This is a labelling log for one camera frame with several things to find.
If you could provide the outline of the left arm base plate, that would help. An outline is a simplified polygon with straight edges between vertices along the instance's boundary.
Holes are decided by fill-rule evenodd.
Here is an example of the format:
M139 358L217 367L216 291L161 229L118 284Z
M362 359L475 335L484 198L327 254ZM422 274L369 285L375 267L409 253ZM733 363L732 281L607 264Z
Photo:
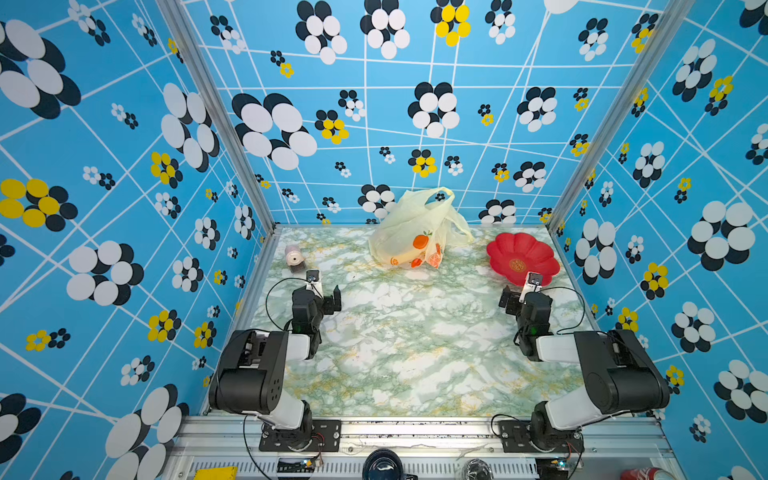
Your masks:
M313 420L298 429L275 429L265 424L258 446L260 452L336 453L340 449L342 422L335 419Z

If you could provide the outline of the translucent yellowish plastic bag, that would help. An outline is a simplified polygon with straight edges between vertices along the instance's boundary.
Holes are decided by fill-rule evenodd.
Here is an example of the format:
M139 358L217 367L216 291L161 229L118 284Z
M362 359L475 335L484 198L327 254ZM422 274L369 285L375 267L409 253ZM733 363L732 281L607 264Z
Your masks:
M474 241L468 222L453 206L454 199L454 192L446 187L405 192L369 238L373 259L388 268L439 268L447 248ZM412 245L420 234L430 236L424 250Z

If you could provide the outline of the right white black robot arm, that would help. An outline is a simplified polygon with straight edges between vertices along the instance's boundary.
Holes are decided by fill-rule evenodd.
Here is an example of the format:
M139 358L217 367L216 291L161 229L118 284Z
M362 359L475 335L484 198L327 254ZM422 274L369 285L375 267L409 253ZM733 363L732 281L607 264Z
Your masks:
M533 446L553 450L580 429L614 415L661 409L671 391L639 340L629 330L550 331L553 300L542 291L502 290L499 306L513 316L513 342L530 361L580 368L583 385L538 403L528 422Z

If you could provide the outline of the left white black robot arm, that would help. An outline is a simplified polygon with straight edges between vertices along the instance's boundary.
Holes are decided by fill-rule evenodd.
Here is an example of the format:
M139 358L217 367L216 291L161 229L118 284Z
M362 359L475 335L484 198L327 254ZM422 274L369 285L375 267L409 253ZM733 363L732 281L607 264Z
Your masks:
M255 416L282 446L310 444L313 418L309 403L284 391L286 363L311 360L322 343L324 317L342 310L342 293L321 296L313 286L292 292L289 331L245 329L233 332L209 387L209 407Z

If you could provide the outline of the fake orange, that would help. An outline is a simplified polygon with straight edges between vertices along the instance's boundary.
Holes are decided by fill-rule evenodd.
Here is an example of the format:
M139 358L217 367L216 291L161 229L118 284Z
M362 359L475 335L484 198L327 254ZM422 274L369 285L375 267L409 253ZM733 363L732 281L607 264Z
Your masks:
M420 234L414 238L412 245L415 249L424 250L429 245L429 242L430 242L429 235Z

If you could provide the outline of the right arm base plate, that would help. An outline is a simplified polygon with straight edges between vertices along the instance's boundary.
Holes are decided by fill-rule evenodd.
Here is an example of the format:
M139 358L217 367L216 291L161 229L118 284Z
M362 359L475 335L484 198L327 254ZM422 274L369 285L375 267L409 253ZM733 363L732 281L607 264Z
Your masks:
M494 430L505 453L566 455L584 451L583 435L576 430L560 431L513 419L495 422Z

